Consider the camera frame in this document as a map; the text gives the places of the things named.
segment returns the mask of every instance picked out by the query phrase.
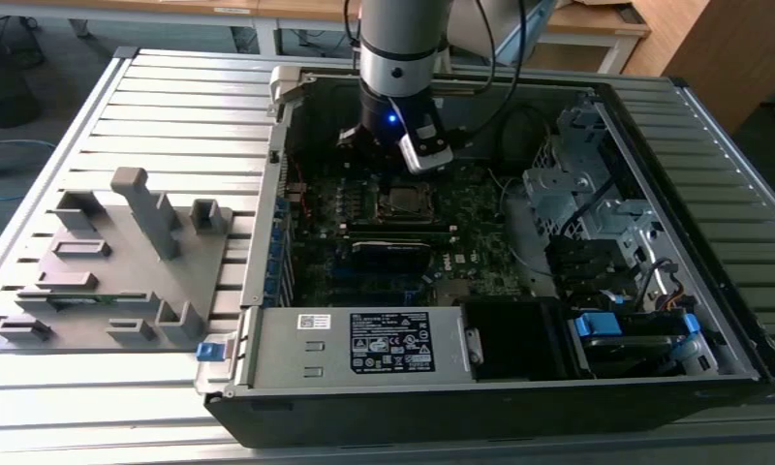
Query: aluminum extrusion table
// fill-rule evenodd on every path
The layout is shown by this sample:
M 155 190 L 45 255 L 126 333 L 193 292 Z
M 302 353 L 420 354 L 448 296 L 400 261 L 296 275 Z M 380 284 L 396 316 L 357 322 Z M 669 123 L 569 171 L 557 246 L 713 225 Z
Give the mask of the aluminum extrusion table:
M 187 205 L 205 195 L 236 211 L 210 331 L 238 315 L 248 244 L 266 154 L 269 73 L 278 64 L 341 60 L 139 50 L 121 53 L 0 238 L 0 308 L 35 271 L 58 227 L 45 207 L 61 189 L 101 190 L 118 166 L 153 175 L 151 191 Z M 591 75 L 528 73 L 584 80 Z M 661 78 L 608 77 L 732 279 L 775 339 L 775 195 L 687 88 Z M 708 410 L 655 431 L 513 442 L 365 449 L 244 449 L 206 413 L 191 388 L 191 354 L 0 355 L 0 460 L 37 463 L 236 463 L 465 458 L 551 452 L 539 463 L 661 463 L 751 456 L 775 463 L 775 396 Z

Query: blue tab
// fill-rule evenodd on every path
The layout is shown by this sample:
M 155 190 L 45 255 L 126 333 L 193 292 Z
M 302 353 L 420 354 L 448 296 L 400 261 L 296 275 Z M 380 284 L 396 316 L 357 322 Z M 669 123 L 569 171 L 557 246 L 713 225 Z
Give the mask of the blue tab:
M 266 274 L 269 276 L 277 276 L 278 275 L 278 267 L 280 267 L 280 262 L 277 260 L 268 260 L 266 261 Z
M 611 312 L 584 313 L 573 321 L 580 337 L 585 336 L 619 336 L 623 334 L 617 317 Z
M 281 244 L 274 242 L 269 244 L 269 256 L 273 259 L 277 259 L 281 256 Z
M 264 281 L 264 292 L 268 294 L 274 294 L 277 291 L 278 283 L 274 279 L 266 279 Z
M 591 334 L 589 326 L 585 324 L 583 317 L 575 318 L 573 326 L 577 328 L 577 334 L 580 334 L 580 337 L 585 337 Z
M 217 342 L 201 342 L 194 351 L 197 361 L 224 361 L 226 345 Z
M 688 329 L 689 334 L 695 334 L 696 332 L 700 332 L 700 322 L 697 321 L 697 318 L 691 313 L 687 313 L 685 315 L 683 315 L 683 322 L 685 323 L 685 329 Z

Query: motherboard chip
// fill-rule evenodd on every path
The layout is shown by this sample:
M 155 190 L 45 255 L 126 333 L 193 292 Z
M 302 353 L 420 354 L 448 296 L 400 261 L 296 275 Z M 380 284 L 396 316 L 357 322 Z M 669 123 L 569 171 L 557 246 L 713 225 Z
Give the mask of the motherboard chip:
M 382 223 L 430 223 L 433 208 L 428 184 L 392 186 L 386 195 L 378 194 L 376 209 L 376 217 Z

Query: power supply label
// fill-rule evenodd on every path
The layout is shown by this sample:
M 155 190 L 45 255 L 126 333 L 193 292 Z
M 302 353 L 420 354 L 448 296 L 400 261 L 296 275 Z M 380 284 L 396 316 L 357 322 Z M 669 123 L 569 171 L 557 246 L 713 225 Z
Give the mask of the power supply label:
M 350 313 L 349 369 L 358 375 L 436 371 L 428 313 Z

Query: white sticker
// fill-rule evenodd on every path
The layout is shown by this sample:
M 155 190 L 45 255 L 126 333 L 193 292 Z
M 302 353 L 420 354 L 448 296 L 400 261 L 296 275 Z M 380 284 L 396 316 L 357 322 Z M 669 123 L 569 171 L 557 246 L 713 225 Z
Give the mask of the white sticker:
M 329 329 L 329 315 L 298 315 L 298 329 Z
M 244 8 L 216 8 L 216 13 L 233 13 L 236 15 L 248 15 L 249 10 Z

